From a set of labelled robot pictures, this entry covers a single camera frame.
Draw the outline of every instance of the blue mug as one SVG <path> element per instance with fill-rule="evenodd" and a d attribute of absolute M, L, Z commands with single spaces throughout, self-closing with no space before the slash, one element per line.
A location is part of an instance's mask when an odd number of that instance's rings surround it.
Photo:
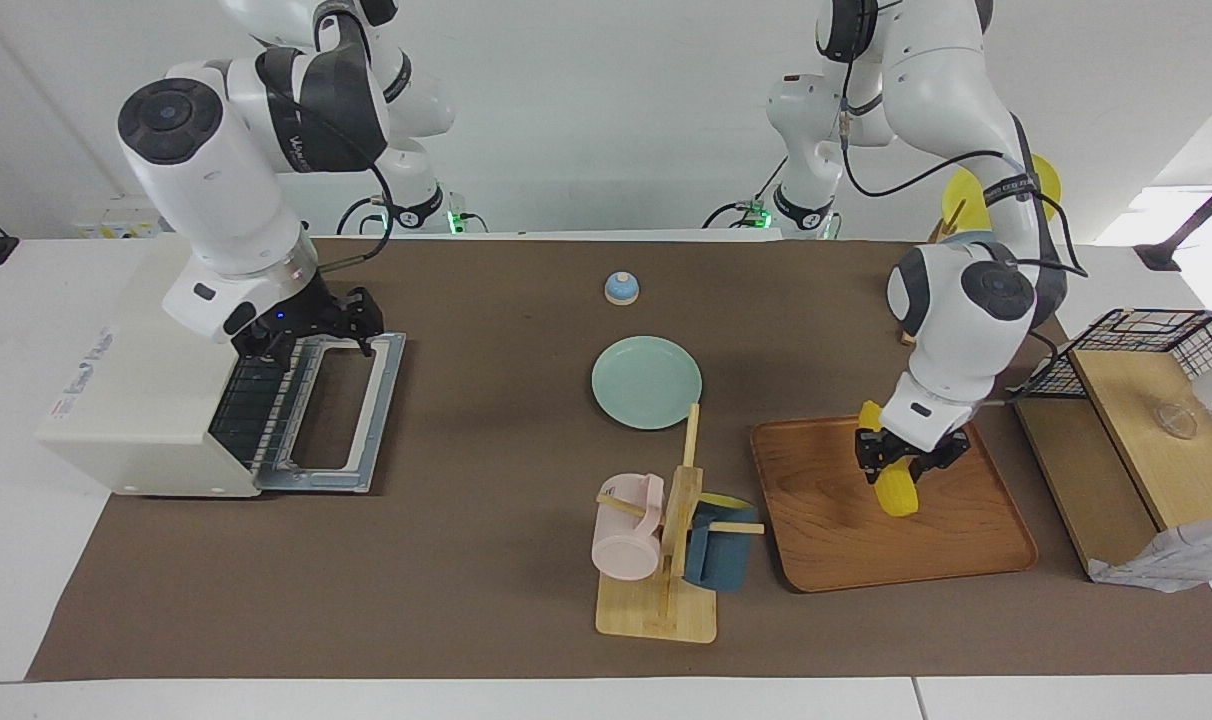
<path fill-rule="evenodd" d="M 726 495 L 701 493 L 694 519 L 690 521 L 685 582 L 710 592 L 738 592 L 744 585 L 753 536 L 715 533 L 708 525 L 756 520 L 758 509 L 751 503 Z"/>

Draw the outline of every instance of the wooden base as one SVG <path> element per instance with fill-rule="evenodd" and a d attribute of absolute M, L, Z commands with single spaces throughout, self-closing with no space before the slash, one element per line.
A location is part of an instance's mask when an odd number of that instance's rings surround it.
<path fill-rule="evenodd" d="M 711 642 L 718 636 L 718 594 L 657 571 L 625 583 L 598 583 L 598 633 L 664 641 Z"/>
<path fill-rule="evenodd" d="M 680 642 L 711 642 L 718 636 L 718 594 L 682 579 L 690 520 L 702 491 L 702 469 L 680 465 L 673 473 L 661 537 L 661 568 L 638 582 L 602 575 L 598 583 L 598 633 Z"/>

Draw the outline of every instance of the pink mug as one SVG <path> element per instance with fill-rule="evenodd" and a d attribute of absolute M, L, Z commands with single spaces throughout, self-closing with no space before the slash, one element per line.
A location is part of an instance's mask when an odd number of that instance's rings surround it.
<path fill-rule="evenodd" d="M 661 566 L 661 542 L 654 531 L 664 514 L 664 478 L 625 473 L 602 485 L 601 495 L 646 509 L 644 518 L 611 505 L 598 505 L 593 530 L 593 565 L 617 581 L 650 578 Z"/>

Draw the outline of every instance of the label on toaster oven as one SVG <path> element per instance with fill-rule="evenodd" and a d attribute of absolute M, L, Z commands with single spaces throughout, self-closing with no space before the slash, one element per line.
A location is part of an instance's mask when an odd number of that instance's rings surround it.
<path fill-rule="evenodd" d="M 95 338 L 95 344 L 78 361 L 76 373 L 63 385 L 59 396 L 56 398 L 55 406 L 50 410 L 50 419 L 62 421 L 72 415 L 72 410 L 78 405 L 78 398 L 86 392 L 86 387 L 93 381 L 95 368 L 98 368 L 116 337 L 118 328 L 112 327 L 112 325 L 99 328 L 99 337 Z"/>

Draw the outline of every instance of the white table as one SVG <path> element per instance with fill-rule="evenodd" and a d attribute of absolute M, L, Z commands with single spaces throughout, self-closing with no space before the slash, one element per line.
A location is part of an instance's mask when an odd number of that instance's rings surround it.
<path fill-rule="evenodd" d="M 627 240 L 661 238 L 671 234 L 629 233 Z M 698 238 L 730 240 L 724 233 Z M 628 712 L 635 718 L 916 720 L 922 707 L 931 720 L 1165 718 L 1187 708 L 1212 718 L 1212 676 L 16 684 L 107 501 L 97 482 L 40 448 L 33 430 L 108 322 L 144 252 L 145 241 L 29 241 L 0 268 L 0 718 L 502 719 Z M 1147 273 L 1130 250 L 1084 247 L 1080 255 L 1094 276 L 1071 280 L 1059 314 L 1069 335 L 1117 305 L 1200 307 L 1178 275 Z"/>

